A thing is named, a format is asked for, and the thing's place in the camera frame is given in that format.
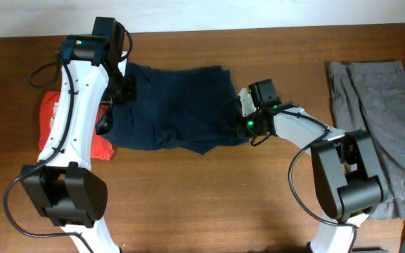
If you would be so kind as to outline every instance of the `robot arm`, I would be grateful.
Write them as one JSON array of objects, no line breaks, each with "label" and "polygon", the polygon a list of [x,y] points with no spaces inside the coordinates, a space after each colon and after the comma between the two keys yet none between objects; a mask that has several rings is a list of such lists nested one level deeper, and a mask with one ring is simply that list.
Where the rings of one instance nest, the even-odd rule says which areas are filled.
[{"label": "robot arm", "polygon": [[[387,197],[387,182],[371,137],[365,131],[346,132],[310,117],[294,103],[282,104],[270,79],[249,85],[239,93],[242,116],[239,136],[279,136],[311,155],[315,190],[323,218],[309,211],[293,188],[293,165],[289,184],[301,207],[321,222],[310,243],[313,253],[347,253],[352,250],[356,229]],[[342,164],[356,164],[345,173]]]},{"label": "robot arm", "polygon": [[121,60],[127,66],[124,33],[114,18],[96,18],[91,36],[67,38],[59,55],[63,78],[56,116],[37,161],[48,162],[40,168],[23,165],[21,171],[30,174],[21,183],[40,216],[80,235],[72,236],[79,252],[121,252],[103,218],[107,186],[91,173],[90,149],[100,102],[122,105],[135,99],[135,84],[119,69]]}]

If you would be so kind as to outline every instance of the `black cable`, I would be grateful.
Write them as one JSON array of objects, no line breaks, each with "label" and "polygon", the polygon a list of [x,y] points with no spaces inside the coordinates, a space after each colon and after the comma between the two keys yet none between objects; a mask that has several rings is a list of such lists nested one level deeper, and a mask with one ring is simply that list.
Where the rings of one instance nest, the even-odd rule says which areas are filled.
[{"label": "black cable", "polygon": [[251,146],[257,147],[258,145],[260,145],[260,144],[264,143],[266,140],[268,140],[272,135],[273,134],[268,134],[262,140],[260,140],[259,142],[256,142],[256,143],[255,143],[255,141],[256,141],[257,136],[252,137]]},{"label": "black cable", "polygon": [[290,185],[290,190],[292,191],[293,197],[295,197],[296,201],[298,202],[298,204],[301,206],[301,208],[308,213],[308,215],[310,215],[310,217],[316,219],[317,221],[324,223],[326,225],[329,226],[336,226],[336,227],[343,227],[343,226],[348,226],[351,227],[353,229],[353,238],[352,238],[352,242],[351,245],[349,246],[349,250],[348,252],[352,252],[353,247],[354,247],[354,243],[356,242],[356,238],[357,238],[357,229],[359,228],[358,226],[351,224],[351,223],[335,223],[332,221],[328,221],[325,220],[319,216],[317,216],[316,214],[314,214],[312,211],[309,210],[309,208],[306,207],[306,205],[304,205],[304,203],[302,202],[302,200],[300,199],[299,195],[296,193],[295,190],[295,186],[293,185],[293,170],[295,168],[295,164],[298,161],[298,159],[302,156],[302,154],[304,154],[304,152],[306,152],[306,150],[308,150],[310,148],[310,146],[312,144],[314,144],[317,141],[321,141],[323,140],[330,132],[329,130],[329,126],[325,125],[323,122],[320,122],[317,119],[314,119],[313,117],[307,116],[307,115],[302,115],[301,113],[295,113],[295,112],[288,112],[285,110],[279,110],[279,109],[273,109],[273,108],[264,108],[264,110],[268,110],[271,111],[275,114],[277,113],[283,113],[283,114],[287,114],[287,115],[292,115],[295,117],[300,117],[303,119],[307,119],[317,125],[319,125],[321,128],[324,129],[323,134],[321,134],[318,138],[316,138],[315,140],[313,140],[312,142],[310,142],[309,144],[305,145],[293,158],[292,162],[290,163],[290,166],[288,167],[288,184]]},{"label": "black cable", "polygon": [[132,47],[134,46],[134,41],[132,40],[131,34],[127,30],[124,30],[124,33],[127,35],[129,40],[129,50],[127,51],[126,55],[120,58],[120,62],[127,59],[127,57],[131,54]]},{"label": "black cable", "polygon": [[28,176],[31,176],[34,172],[38,171],[42,167],[44,167],[48,162],[50,162],[59,152],[63,152],[62,147],[63,144],[65,143],[65,139],[67,138],[68,131],[70,130],[70,125],[71,125],[71,117],[72,117],[72,111],[73,107],[75,104],[75,86],[73,84],[73,79],[71,77],[70,70],[68,69],[68,66],[65,64],[65,61],[63,60],[62,56],[60,55],[59,52],[56,52],[56,57],[58,60],[63,64],[63,67],[65,68],[65,71],[67,73],[67,78],[70,83],[70,107],[68,108],[68,115],[67,115],[67,122],[65,123],[65,129],[63,131],[63,135],[60,138],[59,144],[57,148],[53,148],[53,154],[46,158],[41,164],[38,164],[32,171],[29,171],[23,175],[18,176],[17,178],[13,179],[11,183],[6,187],[3,195],[3,208],[4,208],[4,213],[6,213],[6,217],[8,221],[12,224],[12,226],[20,233],[26,236],[30,236],[33,238],[56,238],[56,237],[63,237],[63,236],[75,236],[81,240],[81,242],[85,245],[85,247],[88,249],[90,253],[93,253],[93,250],[91,250],[90,245],[86,242],[86,240],[82,237],[80,233],[77,232],[70,232],[70,233],[48,233],[48,234],[36,234],[36,233],[31,233],[20,227],[13,218],[10,209],[8,208],[8,195],[14,185],[22,181],[23,179],[26,179]]},{"label": "black cable", "polygon": [[[42,70],[44,70],[44,69],[46,69],[48,67],[54,66],[54,65],[56,66],[56,73],[54,74],[53,79],[51,81],[49,81],[49,82],[47,82],[45,84],[42,84],[42,85],[38,85],[38,84],[34,83],[33,79],[37,74],[39,74]],[[60,60],[59,60],[59,57],[56,54],[56,61],[52,62],[52,63],[47,63],[47,64],[39,67],[38,69],[36,69],[29,76],[28,82],[29,82],[29,85],[34,87],[34,88],[45,88],[45,87],[48,87],[48,86],[54,84],[56,82],[57,78],[59,77],[59,74],[60,74]]]}]

